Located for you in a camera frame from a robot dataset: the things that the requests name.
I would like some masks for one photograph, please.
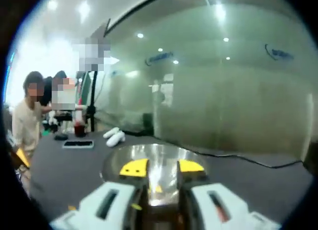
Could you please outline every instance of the white shirt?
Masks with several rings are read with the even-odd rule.
[[[41,135],[41,104],[35,103],[31,110],[22,100],[14,109],[12,114],[12,134],[15,143],[24,151],[32,152],[37,147]]]

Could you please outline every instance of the black shirt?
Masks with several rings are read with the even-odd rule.
[[[52,101],[52,77],[44,79],[44,93],[40,99],[41,106],[47,106]]]

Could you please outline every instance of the yellow object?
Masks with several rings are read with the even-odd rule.
[[[149,186],[148,193],[151,193],[151,185]],[[160,185],[157,185],[157,186],[156,186],[156,191],[155,191],[155,193],[162,193],[162,189],[161,189]]]
[[[23,163],[27,166],[30,167],[30,163],[27,161],[25,155],[23,154],[21,149],[18,149],[16,152],[16,155],[23,161]]]
[[[140,207],[138,204],[132,204],[131,207],[133,207],[136,210],[142,210],[143,208]]]
[[[138,159],[128,162],[121,168],[119,174],[134,177],[146,177],[147,162],[148,159]]]
[[[180,164],[180,171],[181,172],[204,171],[204,168],[194,161],[180,159],[179,164]]]
[[[74,206],[69,206],[69,211],[71,211],[71,210],[76,210],[76,207],[74,207]]]

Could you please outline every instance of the table surface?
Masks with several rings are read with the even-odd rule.
[[[65,213],[68,206],[78,207],[82,198],[103,183],[100,173],[104,160],[117,148],[166,144],[153,137],[126,135],[124,143],[111,149],[106,146],[103,133],[88,134],[86,138],[95,142],[91,150],[63,149],[63,142],[55,141],[53,135],[40,141],[32,159],[30,194],[48,220]],[[269,165],[295,160],[278,154],[248,157]],[[257,211],[278,223],[283,223],[295,209],[313,180],[302,164],[270,169],[237,158],[202,158],[208,163],[207,172],[213,182],[225,185],[243,198],[250,211]]]

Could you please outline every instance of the glass wall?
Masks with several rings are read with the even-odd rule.
[[[97,117],[185,146],[299,156],[316,135],[317,51],[283,0],[157,0],[106,36]]]

